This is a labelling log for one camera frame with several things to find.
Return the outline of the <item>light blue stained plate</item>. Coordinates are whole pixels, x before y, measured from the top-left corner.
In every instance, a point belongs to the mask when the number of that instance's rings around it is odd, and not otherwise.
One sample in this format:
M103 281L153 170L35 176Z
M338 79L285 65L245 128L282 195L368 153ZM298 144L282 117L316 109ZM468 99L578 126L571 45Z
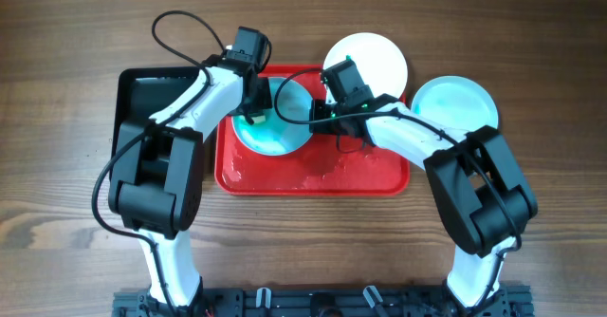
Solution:
M294 121L308 121L312 96L295 81L289 81L279 95L281 114ZM307 125L282 120L273 108L265 112L264 123L248 125L242 116L232 118L232 129L249 150L264 156L283 156L304 146L312 137Z

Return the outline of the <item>black plastic tray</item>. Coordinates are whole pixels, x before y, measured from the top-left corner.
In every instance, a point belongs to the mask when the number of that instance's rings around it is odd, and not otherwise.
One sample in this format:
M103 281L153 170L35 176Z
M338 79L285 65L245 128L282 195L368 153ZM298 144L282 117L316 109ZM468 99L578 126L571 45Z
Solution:
M120 149L119 132L124 121L147 121L157 111L174 102L195 81L193 66L129 68L118 81L112 156Z

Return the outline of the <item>red plastic tray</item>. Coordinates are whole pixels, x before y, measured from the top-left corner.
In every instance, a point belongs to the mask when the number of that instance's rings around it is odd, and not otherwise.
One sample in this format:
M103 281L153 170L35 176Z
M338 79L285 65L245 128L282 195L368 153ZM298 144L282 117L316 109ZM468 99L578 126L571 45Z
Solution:
M271 65L265 72L278 97L289 81L301 84L315 99L325 90L306 65ZM284 121L305 125L276 114ZM264 156L249 150L232 129L232 118L217 127L214 176L217 184L239 196L389 196L404 190L410 164L401 156L347 136L312 134L298 150Z

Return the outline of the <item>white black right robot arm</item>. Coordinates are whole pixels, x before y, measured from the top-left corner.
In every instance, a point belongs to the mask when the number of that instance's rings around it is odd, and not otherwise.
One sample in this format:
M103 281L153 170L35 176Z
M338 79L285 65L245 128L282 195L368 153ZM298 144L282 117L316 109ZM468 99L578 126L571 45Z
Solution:
M399 154L422 169L441 221L456 245L447 287L461 309L476 313L499 288L506 255L523 245L537 199L503 135L483 126L449 128L382 95L358 107L315 100L313 132L349 135Z

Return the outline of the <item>green yellow sponge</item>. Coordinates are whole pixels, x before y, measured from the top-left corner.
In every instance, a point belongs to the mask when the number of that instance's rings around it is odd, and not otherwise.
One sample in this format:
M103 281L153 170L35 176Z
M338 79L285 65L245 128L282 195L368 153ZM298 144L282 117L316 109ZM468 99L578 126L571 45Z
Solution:
M264 123L267 120L264 112L245 114L243 119L248 125Z

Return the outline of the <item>white stained plate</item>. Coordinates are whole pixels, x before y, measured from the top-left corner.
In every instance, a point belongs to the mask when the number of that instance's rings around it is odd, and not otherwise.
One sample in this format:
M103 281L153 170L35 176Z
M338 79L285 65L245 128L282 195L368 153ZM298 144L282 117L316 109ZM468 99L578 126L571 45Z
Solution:
M322 68L347 58L357 66L361 79L370 86L375 97L388 94L400 98L408 81L408 66L398 46L388 38L360 32L339 40L326 55Z

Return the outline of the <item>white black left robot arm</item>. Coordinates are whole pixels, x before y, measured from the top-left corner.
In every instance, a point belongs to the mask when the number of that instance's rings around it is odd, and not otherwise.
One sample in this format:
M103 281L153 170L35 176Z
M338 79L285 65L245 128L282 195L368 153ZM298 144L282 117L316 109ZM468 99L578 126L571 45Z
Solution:
M204 143L227 116L270 106L265 57L212 55L199 67L132 68L119 77L108 206L120 235L145 252L151 286L142 306L160 316L204 312L189 229L202 196Z

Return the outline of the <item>light green stained plate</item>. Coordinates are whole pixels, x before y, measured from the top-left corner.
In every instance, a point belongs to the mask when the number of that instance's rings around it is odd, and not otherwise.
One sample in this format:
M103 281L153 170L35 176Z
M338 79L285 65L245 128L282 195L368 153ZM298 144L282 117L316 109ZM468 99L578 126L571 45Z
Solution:
M414 94L411 110L423 118L467 131L485 125L498 128L500 123L497 105L489 93L461 76L440 76L423 84Z

